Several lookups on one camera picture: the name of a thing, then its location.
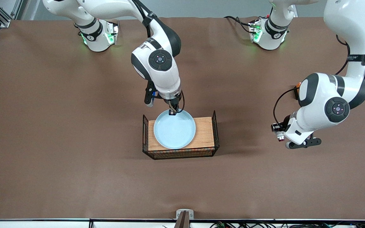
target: table surface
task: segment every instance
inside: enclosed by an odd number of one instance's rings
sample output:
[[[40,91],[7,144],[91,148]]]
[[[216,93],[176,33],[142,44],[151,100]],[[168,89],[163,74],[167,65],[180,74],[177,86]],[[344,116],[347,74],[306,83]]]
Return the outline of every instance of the table surface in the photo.
[[[320,146],[288,150],[270,130],[282,92],[345,61],[322,18],[295,18],[274,51],[227,19],[163,21],[181,37],[186,110],[216,110],[216,155],[142,153],[142,115],[167,106],[146,107],[146,81],[130,64],[146,39],[138,21],[121,21],[118,45],[102,53],[71,21],[13,21],[0,31],[0,218],[168,218],[190,208],[198,219],[365,219],[365,102],[317,131]],[[277,115],[298,108],[287,95]]]

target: wire basket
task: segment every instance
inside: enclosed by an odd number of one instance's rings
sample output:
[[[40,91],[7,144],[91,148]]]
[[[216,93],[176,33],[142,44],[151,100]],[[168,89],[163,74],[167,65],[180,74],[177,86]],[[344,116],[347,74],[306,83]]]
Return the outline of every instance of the wire basket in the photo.
[[[154,160],[189,158],[189,157],[212,157],[219,149],[218,126],[216,121],[216,112],[212,115],[212,131],[214,146],[186,149],[167,149],[167,150],[148,150],[149,148],[149,121],[143,115],[143,153]]]

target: floor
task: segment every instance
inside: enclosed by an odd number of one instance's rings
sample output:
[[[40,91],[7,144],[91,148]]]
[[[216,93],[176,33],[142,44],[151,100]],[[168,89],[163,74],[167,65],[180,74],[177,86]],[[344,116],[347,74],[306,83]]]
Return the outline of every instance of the floor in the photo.
[[[146,4],[150,9],[156,9],[159,17],[224,17],[227,15],[248,17],[260,15],[260,12],[269,12],[270,4],[265,0],[253,0],[251,7],[248,6],[247,0],[237,0],[234,4],[227,3],[224,0],[206,0],[206,1],[179,1],[179,0],[153,0]],[[322,17],[326,0],[306,6],[297,6],[299,17]],[[49,13],[40,0],[25,1],[20,10],[19,18],[24,20],[64,20],[65,17],[58,17]]]

